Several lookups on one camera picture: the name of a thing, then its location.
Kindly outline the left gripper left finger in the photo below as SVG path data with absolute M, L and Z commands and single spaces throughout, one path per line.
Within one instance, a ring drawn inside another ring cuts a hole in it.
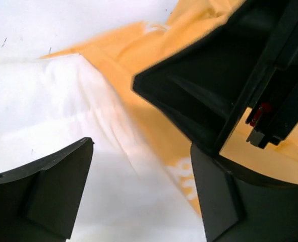
M 71 238 L 93 156 L 82 138 L 38 160 L 0 173 L 0 241 Z

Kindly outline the Mickey Mouse pillowcase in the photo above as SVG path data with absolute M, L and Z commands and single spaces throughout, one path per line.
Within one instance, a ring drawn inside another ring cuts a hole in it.
M 99 68 L 160 151 L 191 145 L 208 211 L 298 217 L 298 163 L 271 150 L 298 124 L 298 1 L 180 1 L 167 27 L 141 23 L 70 49 Z

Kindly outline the white pillow yellow edge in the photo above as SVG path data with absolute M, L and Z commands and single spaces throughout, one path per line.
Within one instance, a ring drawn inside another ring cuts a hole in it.
M 72 241 L 205 241 L 201 217 L 78 54 L 0 64 L 0 172 L 83 138 L 93 159 Z

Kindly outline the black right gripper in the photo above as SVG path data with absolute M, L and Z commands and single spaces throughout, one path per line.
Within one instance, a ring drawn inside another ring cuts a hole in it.
M 280 144 L 298 123 L 298 1 L 245 1 L 133 90 L 204 151 L 221 150 L 247 107 L 247 141 Z

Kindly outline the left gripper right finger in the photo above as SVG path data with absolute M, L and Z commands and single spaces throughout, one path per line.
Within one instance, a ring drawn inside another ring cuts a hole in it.
M 298 241 L 298 185 L 191 146 L 207 241 Z

